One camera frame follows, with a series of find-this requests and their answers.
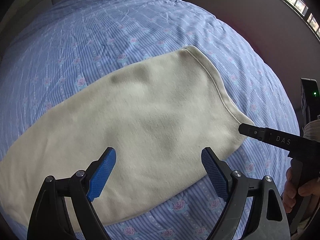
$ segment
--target floral pattern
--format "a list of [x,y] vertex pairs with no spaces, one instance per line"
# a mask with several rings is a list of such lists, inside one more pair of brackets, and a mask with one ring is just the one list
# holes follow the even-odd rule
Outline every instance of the floral pattern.
[[85,79],[84,78],[79,78],[78,80],[77,80],[77,85],[78,86],[83,86],[85,84]]
[[266,170],[270,168],[270,164],[271,164],[271,160],[267,160],[265,165]]
[[112,43],[114,43],[116,40],[114,39],[114,38],[109,38],[109,39],[107,39],[107,43],[108,44],[112,44]]
[[51,102],[46,102],[44,105],[45,111],[48,111],[49,109],[52,108],[52,103]]
[[165,41],[157,41],[156,44],[163,47],[165,45]]
[[232,57],[228,57],[228,61],[233,64],[233,65],[236,65],[236,62],[235,60],[232,58]]
[[136,234],[136,230],[133,227],[129,226],[123,230],[123,233],[126,236],[134,236]]
[[180,199],[175,204],[173,204],[173,209],[175,211],[180,211],[180,210],[184,209],[185,206],[186,206],[185,200],[184,199]]
[[44,80],[43,80],[43,84],[44,84],[46,87],[48,87],[48,86],[50,85],[50,82],[51,82],[51,78],[49,78],[49,77],[46,77],[46,78],[44,78]]
[[80,59],[79,58],[75,58],[75,60],[73,61],[73,64],[79,64],[80,63]]
[[200,227],[196,229],[195,235],[196,236],[203,236],[203,235],[208,235],[208,230],[205,227]]
[[245,171],[246,171],[247,173],[253,172],[253,169],[254,169],[254,164],[253,164],[253,163],[249,163],[249,164],[247,164],[247,165],[245,166]]
[[171,31],[169,28],[163,29],[163,32],[164,32],[164,33],[167,33],[167,34],[172,33],[172,31]]
[[250,105],[250,110],[251,110],[251,112],[257,113],[258,112],[257,105],[256,104],[251,104]]
[[216,210],[220,206],[221,206],[221,200],[219,198],[216,198],[215,200],[209,202],[208,208],[210,210]]
[[173,240],[176,236],[175,232],[170,228],[161,232],[161,236],[166,240]]
[[35,76],[35,77],[32,79],[32,83],[33,83],[33,84],[37,83],[37,82],[38,82],[38,79],[39,79],[38,76]]
[[63,57],[62,57],[62,58],[59,58],[59,59],[58,59],[58,64],[62,64],[63,61],[64,61],[64,58],[63,58]]
[[101,59],[101,55],[97,55],[93,57],[93,61],[99,61]]
[[66,82],[66,78],[62,77],[62,78],[59,79],[58,84],[59,85],[63,85],[65,82]]
[[24,97],[23,100],[22,100],[22,105],[26,106],[27,103],[28,103],[28,98]]

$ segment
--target black gripper frame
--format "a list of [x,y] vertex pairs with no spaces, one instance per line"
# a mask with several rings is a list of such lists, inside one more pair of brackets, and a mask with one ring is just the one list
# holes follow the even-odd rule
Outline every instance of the black gripper frame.
[[273,179],[247,178],[220,161],[211,148],[202,150],[202,164],[226,205],[207,240],[232,240],[247,197],[253,197],[241,240],[290,240],[287,217]]
[[94,191],[97,186],[94,179],[97,175],[100,178],[104,176],[105,181],[110,175],[106,177],[105,173],[98,173],[105,172],[105,162],[109,157],[114,165],[115,151],[111,147],[105,150],[99,160],[92,162],[86,171],[77,171],[71,178],[66,179],[56,180],[54,176],[45,178],[31,213],[27,240],[77,240],[68,215],[65,197],[71,197],[77,220],[86,240],[111,240],[92,206],[92,199],[89,199],[90,192],[91,197],[94,195],[92,192],[98,196],[101,193]]

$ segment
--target blue striped bedsheet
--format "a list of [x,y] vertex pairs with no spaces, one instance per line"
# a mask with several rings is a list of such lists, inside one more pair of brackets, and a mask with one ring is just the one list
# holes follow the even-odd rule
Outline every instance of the blue striped bedsheet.
[[[0,160],[51,107],[108,73],[187,45],[212,61],[234,103],[257,126],[299,134],[274,72],[237,32],[204,9],[182,0],[63,0],[24,29],[4,55]],[[280,192],[290,165],[286,151],[250,138],[226,162],[248,177],[271,175]],[[112,239],[206,239],[223,206],[206,176],[106,230]],[[234,239],[241,237],[249,208],[250,200]],[[17,236],[26,239],[27,228],[0,210]],[[81,233],[77,237],[84,239]]]

